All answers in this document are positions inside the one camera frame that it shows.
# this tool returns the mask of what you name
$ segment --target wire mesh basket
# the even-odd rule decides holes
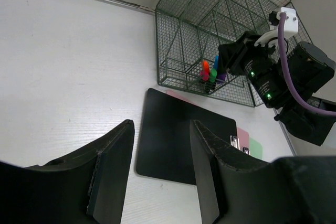
[[[216,80],[208,88],[200,72],[212,67],[218,45],[236,41],[245,31],[269,31],[268,15],[278,7],[293,8],[290,0],[160,0],[156,6],[158,84],[246,106],[263,102],[245,76]],[[311,42],[299,19],[299,32],[288,40],[288,51],[300,41]],[[272,56],[276,61],[279,53]]]

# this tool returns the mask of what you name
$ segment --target purple cable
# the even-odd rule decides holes
[[[281,67],[283,71],[283,75],[285,78],[285,82],[287,84],[287,87],[289,89],[289,92],[292,94],[294,99],[306,110],[319,114],[319,115],[325,115],[325,116],[336,116],[336,112],[333,111],[327,111],[327,110],[321,110],[318,108],[315,108],[313,106],[310,106],[308,103],[306,103],[301,96],[296,91],[292,78],[290,76],[288,62],[287,62],[287,55],[286,55],[286,46],[285,46],[285,35],[284,35],[284,28],[285,28],[285,21],[287,19],[286,13],[280,13],[280,23],[278,27],[278,42],[279,42],[279,53],[280,53],[280,60],[281,60]]]

